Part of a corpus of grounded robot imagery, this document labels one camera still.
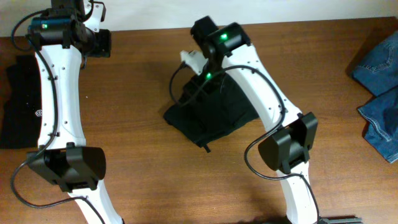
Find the black pants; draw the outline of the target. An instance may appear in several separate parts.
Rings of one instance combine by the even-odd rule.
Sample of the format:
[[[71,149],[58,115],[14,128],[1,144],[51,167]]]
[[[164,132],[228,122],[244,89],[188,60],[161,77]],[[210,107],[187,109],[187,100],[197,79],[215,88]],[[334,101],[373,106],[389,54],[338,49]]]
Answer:
[[[198,147],[210,152],[208,143],[231,134],[259,115],[239,85],[222,74],[187,106],[172,105],[163,115]]]

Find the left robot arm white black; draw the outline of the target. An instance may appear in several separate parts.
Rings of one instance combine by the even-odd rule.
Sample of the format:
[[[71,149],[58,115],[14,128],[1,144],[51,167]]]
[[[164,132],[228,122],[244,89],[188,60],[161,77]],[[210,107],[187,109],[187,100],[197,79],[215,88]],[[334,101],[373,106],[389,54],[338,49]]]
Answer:
[[[81,126],[78,79],[87,57],[109,57],[110,33],[100,29],[106,14],[60,4],[35,18],[28,38],[40,70],[42,121],[39,155],[29,168],[75,199],[88,223],[123,223],[107,193],[102,148],[88,147]]]

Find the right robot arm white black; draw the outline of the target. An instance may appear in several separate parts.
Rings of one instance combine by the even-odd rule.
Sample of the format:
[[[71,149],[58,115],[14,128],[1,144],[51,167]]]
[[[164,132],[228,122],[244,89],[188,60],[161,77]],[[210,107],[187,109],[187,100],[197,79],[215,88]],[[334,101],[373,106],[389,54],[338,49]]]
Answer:
[[[266,133],[250,143],[244,154],[257,145],[264,163],[276,172],[289,223],[318,223],[320,212],[308,176],[309,151],[318,126],[315,115],[303,114],[284,95],[238,23],[219,28],[206,16],[195,21],[190,34],[201,52],[182,53],[182,61],[198,75],[208,65],[206,83],[217,75],[229,75],[259,115]]]

